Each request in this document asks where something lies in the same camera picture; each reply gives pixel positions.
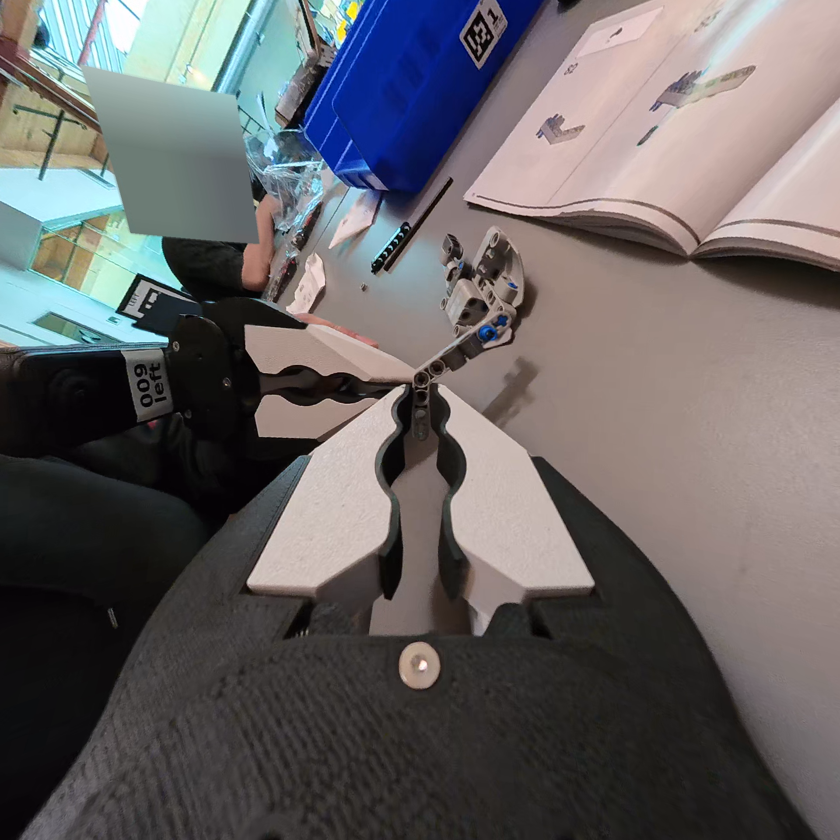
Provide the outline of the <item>white paper leaflet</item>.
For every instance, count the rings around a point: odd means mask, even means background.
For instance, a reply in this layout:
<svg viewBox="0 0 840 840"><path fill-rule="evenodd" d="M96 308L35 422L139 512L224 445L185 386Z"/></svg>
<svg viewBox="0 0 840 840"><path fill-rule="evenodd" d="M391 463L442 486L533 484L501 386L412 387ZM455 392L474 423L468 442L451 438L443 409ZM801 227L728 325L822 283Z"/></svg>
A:
<svg viewBox="0 0 840 840"><path fill-rule="evenodd" d="M329 249L336 249L369 229L375 222L381 201L382 193L378 191L363 191L358 195L340 220Z"/></svg>

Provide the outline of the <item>clear plastic bags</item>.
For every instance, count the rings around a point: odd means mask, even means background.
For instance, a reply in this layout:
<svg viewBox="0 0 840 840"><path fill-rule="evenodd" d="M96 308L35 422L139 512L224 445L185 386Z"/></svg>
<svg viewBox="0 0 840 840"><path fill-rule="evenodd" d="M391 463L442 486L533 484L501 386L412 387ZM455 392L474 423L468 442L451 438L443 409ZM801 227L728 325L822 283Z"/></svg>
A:
<svg viewBox="0 0 840 840"><path fill-rule="evenodd" d="M276 203L276 231L302 226L324 194L320 153L299 129L245 133L244 142L256 201L270 196Z"/></svg>

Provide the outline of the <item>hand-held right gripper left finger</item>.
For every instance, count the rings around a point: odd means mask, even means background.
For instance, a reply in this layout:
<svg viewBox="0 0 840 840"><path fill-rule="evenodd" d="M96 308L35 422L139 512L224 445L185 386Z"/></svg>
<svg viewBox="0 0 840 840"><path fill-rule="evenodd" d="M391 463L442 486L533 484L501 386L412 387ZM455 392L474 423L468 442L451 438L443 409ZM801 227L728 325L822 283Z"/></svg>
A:
<svg viewBox="0 0 840 840"><path fill-rule="evenodd" d="M258 595L391 600L403 572L400 504L408 385L316 448L247 579Z"/></svg>

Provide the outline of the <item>black labelled board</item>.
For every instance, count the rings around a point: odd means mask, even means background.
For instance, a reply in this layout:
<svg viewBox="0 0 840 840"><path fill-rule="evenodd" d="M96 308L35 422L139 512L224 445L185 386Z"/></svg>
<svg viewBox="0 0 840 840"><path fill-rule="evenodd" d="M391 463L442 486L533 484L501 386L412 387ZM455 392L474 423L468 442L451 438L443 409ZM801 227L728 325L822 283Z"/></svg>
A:
<svg viewBox="0 0 840 840"><path fill-rule="evenodd" d="M201 305L171 287L136 274L116 312L133 321L136 329L167 334L180 317L200 316Z"/></svg>

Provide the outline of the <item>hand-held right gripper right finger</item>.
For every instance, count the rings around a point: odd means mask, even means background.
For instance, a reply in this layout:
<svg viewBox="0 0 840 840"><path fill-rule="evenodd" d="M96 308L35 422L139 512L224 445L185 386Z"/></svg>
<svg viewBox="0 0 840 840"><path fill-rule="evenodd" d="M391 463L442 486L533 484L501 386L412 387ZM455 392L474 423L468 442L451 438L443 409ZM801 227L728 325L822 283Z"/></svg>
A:
<svg viewBox="0 0 840 840"><path fill-rule="evenodd" d="M447 597L483 635L500 606L588 596L595 583L528 451L454 392L434 387L438 541Z"/></svg>

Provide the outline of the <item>black holed brick beam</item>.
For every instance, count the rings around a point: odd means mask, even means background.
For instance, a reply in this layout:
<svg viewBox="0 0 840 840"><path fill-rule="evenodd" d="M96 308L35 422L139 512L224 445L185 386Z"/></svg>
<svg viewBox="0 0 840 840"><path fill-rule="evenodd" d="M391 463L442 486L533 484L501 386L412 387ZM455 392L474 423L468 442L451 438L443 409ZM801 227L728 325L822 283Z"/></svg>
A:
<svg viewBox="0 0 840 840"><path fill-rule="evenodd" d="M371 273L377 274L388 266L402 253L407 240L411 237L413 226L409 222L403 222L394 232L381 251L371 262Z"/></svg>

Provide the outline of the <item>grey desk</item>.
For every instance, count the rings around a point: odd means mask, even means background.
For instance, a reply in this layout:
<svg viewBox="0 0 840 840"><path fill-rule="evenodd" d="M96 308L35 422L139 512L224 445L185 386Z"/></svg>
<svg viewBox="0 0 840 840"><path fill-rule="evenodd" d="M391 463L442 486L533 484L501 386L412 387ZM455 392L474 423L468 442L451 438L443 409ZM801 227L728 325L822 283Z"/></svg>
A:
<svg viewBox="0 0 840 840"><path fill-rule="evenodd" d="M451 337L444 236L469 254L493 224L511 237L527 271L521 327L446 385L654 563L778 782L816 835L838 838L838 275L686 263L462 199L588 25L632 4L544 2L423 193L387 196L371 229L329 249L356 196L337 185L307 248L326 270L315 313L420 364ZM393 268L372 274L450 176Z"/></svg>

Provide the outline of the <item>grey bent brick beam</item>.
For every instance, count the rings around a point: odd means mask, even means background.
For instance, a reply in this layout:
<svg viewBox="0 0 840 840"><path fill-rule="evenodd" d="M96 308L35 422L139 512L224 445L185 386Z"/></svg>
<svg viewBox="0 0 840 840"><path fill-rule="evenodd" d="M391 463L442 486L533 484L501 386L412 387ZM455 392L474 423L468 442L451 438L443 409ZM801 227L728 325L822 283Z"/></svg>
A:
<svg viewBox="0 0 840 840"><path fill-rule="evenodd" d="M513 341L518 315L514 309L499 307L467 328L452 343L423 363L413 374L412 434L417 440L428 438L432 427L432 386L448 372L458 371L484 352Z"/></svg>

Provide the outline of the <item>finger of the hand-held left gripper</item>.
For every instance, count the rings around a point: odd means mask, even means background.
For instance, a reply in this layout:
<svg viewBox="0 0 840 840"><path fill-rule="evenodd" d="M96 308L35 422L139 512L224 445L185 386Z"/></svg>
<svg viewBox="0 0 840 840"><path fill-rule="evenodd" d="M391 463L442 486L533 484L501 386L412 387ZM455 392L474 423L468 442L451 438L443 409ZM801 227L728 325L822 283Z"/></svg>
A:
<svg viewBox="0 0 840 840"><path fill-rule="evenodd" d="M282 395L264 396L255 412L256 435L261 440L314 440L361 436L371 442L392 432L390 418L397 388L356 402L325 398L311 405L296 404Z"/></svg>
<svg viewBox="0 0 840 840"><path fill-rule="evenodd" d="M246 325L246 353L259 394L379 394L414 381L411 365L318 324L301 329Z"/></svg>

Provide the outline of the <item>blue plastic bin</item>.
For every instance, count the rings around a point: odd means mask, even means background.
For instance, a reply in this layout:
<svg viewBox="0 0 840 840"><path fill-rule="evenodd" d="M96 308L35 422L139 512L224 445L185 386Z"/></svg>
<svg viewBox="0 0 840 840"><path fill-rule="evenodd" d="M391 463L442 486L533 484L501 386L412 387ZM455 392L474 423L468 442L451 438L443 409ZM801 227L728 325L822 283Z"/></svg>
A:
<svg viewBox="0 0 840 840"><path fill-rule="evenodd" d="M417 193L543 5L365 2L303 123L348 186Z"/></svg>

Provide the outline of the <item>grey brick assembly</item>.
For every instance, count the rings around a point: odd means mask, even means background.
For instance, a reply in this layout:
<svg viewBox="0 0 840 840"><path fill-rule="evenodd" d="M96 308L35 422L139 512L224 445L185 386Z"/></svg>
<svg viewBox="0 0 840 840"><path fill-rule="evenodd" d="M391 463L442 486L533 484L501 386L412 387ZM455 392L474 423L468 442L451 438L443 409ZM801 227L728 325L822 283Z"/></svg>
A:
<svg viewBox="0 0 840 840"><path fill-rule="evenodd" d="M446 292L440 308L460 339L488 323L499 333L511 327L525 291L525 274L518 248L498 227L488 228L473 259L447 234L441 248Z"/></svg>

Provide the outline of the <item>person's left hand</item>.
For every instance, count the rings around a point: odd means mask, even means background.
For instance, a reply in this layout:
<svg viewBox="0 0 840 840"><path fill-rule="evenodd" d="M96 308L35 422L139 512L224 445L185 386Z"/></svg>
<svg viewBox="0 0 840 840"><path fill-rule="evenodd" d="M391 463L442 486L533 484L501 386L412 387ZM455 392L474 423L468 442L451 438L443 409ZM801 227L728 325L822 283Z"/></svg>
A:
<svg viewBox="0 0 840 840"><path fill-rule="evenodd" d="M300 313L298 315L295 315L294 318L296 320L298 320L300 322L303 322L305 324L308 324L308 325L315 325L315 326L323 327L325 329L332 329L333 331L344 334L344 335L348 336L349 338L357 340L357 341L359 341L359 342L361 342L365 345L368 345L368 346L373 347L375 349L379 349L378 342L375 342L373 339L365 337L360 333L357 333L357 332L355 332L351 329L348 329L348 328L345 328L345 327L340 326L338 324L335 324L331 321L320 318L320 317L318 317L314 314L311 314L311 313L308 313L308 312L303 312L303 313Z"/></svg>

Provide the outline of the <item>black red brick parts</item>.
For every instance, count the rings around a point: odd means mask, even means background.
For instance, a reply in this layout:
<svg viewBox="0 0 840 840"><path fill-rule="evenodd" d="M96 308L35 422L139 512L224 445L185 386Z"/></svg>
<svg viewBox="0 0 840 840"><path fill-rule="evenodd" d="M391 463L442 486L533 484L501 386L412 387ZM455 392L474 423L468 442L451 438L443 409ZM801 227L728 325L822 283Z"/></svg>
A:
<svg viewBox="0 0 840 840"><path fill-rule="evenodd" d="M301 252L307 245L314 227L322 214L323 200L311 202L276 236L275 254L269 267L269 279L262 293L265 301L278 303L298 272Z"/></svg>

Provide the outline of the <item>open instruction booklet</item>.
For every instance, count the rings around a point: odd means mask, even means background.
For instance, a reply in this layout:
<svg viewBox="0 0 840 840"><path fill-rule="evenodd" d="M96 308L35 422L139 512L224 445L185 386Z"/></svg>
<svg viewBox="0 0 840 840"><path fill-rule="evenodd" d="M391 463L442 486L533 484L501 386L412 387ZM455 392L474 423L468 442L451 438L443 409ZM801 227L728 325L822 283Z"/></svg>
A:
<svg viewBox="0 0 840 840"><path fill-rule="evenodd" d="M838 96L838 2L642 3L588 27L465 200L838 271Z"/></svg>

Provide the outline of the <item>long black axle rod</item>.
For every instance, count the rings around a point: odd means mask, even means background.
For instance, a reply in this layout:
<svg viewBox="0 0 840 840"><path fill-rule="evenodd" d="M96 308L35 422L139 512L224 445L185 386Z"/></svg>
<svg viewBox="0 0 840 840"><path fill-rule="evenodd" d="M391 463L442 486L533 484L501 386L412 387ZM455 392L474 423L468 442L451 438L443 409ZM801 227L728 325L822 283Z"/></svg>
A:
<svg viewBox="0 0 840 840"><path fill-rule="evenodd" d="M425 207L425 209L416 217L416 219L409 223L409 230L404 235L404 237L400 240L400 242L394 247L393 251L385 260L383 265L384 271L389 271L393 268L396 261L402 256L403 252L406 248L412 243L413 238L417 235L421 226L425 224L429 215L435 210L436 206L441 202L443 197L446 195L448 189L453 185L454 178L450 176L447 181L441 186L440 190L431 200L431 202Z"/></svg>

